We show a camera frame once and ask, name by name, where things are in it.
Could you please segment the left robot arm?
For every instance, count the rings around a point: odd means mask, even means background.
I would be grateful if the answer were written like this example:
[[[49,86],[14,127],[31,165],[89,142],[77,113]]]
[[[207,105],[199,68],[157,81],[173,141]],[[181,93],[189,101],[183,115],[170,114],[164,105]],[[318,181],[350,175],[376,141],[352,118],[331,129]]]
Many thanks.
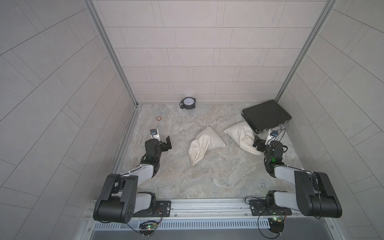
[[[162,152],[172,149],[168,136],[165,142],[149,139],[140,164],[125,174],[109,174],[99,194],[93,219],[101,223],[127,224],[135,214],[150,217],[157,210],[155,193],[139,192],[138,186],[159,171]]]

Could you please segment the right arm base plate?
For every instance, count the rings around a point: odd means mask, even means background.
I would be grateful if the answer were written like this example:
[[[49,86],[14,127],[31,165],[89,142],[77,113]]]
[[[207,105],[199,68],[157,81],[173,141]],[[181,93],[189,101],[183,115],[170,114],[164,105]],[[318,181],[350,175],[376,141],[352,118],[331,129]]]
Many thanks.
[[[251,199],[248,200],[252,215],[258,216],[291,216],[292,210],[288,208],[279,207],[274,203],[270,203],[265,199]]]

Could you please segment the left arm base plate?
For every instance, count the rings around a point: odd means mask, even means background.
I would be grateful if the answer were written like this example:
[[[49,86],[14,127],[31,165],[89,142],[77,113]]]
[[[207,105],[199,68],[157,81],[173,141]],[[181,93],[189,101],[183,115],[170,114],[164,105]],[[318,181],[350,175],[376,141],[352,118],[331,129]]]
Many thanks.
[[[134,218],[159,218],[169,217],[171,211],[171,201],[151,202],[150,207],[133,214]]]

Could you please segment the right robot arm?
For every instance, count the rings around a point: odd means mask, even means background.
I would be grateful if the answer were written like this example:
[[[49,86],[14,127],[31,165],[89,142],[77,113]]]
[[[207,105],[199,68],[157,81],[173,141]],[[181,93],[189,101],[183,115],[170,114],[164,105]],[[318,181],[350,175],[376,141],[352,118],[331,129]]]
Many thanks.
[[[326,173],[311,172],[286,165],[283,154],[288,147],[279,141],[256,139],[253,147],[265,154],[266,172],[273,178],[291,183],[294,193],[268,191],[266,197],[249,201],[253,215],[287,216],[292,210],[315,218],[340,218],[343,210],[332,183]]]

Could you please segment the cream cloth soil bag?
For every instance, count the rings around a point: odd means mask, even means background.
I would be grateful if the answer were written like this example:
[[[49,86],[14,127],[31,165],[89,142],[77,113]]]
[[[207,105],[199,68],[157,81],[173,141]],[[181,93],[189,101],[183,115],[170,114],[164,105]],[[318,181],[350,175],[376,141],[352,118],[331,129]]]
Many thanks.
[[[194,166],[201,161],[207,151],[223,147],[226,147],[226,144],[221,137],[211,127],[206,127],[191,142],[188,151],[191,165]]]

